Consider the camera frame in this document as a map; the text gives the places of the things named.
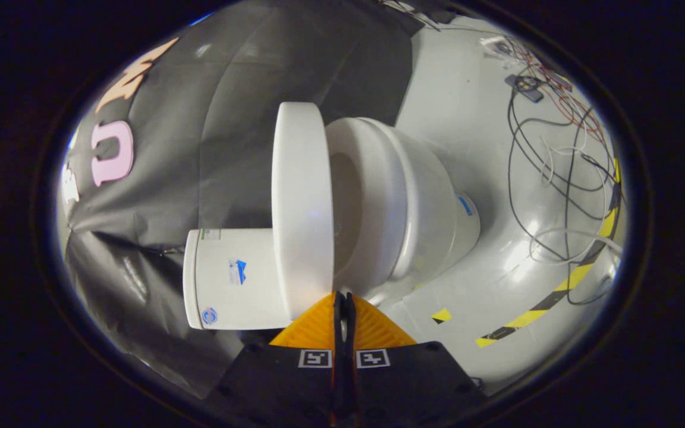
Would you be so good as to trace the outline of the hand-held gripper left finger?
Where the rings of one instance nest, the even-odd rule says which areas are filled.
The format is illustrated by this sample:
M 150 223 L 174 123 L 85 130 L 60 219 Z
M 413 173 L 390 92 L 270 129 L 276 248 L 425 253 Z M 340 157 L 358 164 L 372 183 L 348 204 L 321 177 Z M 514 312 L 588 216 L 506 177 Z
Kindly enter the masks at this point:
M 342 305 L 333 292 L 272 341 L 244 345 L 209 401 L 239 426 L 333 425 Z

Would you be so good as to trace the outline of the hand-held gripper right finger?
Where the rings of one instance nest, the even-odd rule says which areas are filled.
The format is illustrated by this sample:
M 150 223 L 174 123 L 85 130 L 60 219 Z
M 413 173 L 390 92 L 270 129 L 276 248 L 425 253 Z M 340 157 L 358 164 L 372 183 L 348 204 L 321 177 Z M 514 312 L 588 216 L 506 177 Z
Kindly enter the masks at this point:
M 447 426 L 486 404 L 446 346 L 419 343 L 363 298 L 343 296 L 342 324 L 343 425 Z

